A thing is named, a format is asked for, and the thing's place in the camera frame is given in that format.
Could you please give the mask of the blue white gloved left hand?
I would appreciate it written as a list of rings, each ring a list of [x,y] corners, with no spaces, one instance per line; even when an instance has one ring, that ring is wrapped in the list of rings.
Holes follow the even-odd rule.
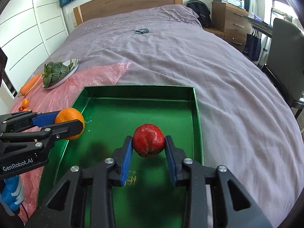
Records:
[[[18,215],[24,201],[24,186],[20,176],[1,180],[1,207],[10,216]]]

